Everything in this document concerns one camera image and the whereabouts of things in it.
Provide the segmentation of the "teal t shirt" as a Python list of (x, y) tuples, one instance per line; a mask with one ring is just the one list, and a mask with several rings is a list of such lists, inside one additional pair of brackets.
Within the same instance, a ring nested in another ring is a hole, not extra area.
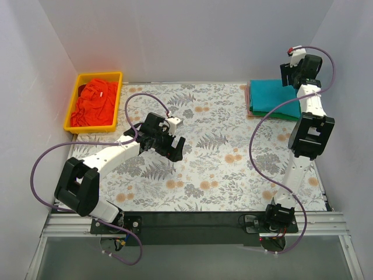
[[(252, 111), (270, 112), (276, 106), (295, 99), (297, 92), (292, 86), (282, 86), (281, 79), (251, 80), (250, 81), (250, 109)], [(301, 116), (298, 101), (291, 102), (274, 111), (288, 116)]]

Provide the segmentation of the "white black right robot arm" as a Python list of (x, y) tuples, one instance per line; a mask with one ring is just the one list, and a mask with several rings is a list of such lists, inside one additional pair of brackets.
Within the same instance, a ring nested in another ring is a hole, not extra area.
[(298, 194), (312, 162), (325, 150), (335, 125), (335, 120), (325, 113), (319, 94), (321, 82), (316, 77), (322, 58), (307, 54), (304, 48), (292, 50), (288, 56), (290, 62), (280, 66), (282, 84), (297, 91), (301, 115), (288, 141), (290, 157), (282, 184), (289, 190), (280, 188), (263, 218), (265, 228), (271, 232), (284, 232), (295, 223), (294, 196)]

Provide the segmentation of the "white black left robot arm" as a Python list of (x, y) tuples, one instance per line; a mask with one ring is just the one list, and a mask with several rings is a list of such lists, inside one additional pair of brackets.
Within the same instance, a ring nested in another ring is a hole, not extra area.
[(172, 162), (182, 160), (185, 138), (181, 137), (173, 147), (175, 132), (181, 125), (182, 120), (178, 117), (163, 118), (149, 113), (144, 122), (123, 133), (118, 145), (109, 146), (83, 159), (68, 159), (54, 197), (80, 216), (92, 216), (104, 221), (109, 232), (120, 232), (124, 226), (124, 219), (119, 215), (121, 209), (99, 197), (101, 179), (125, 161), (150, 149)]

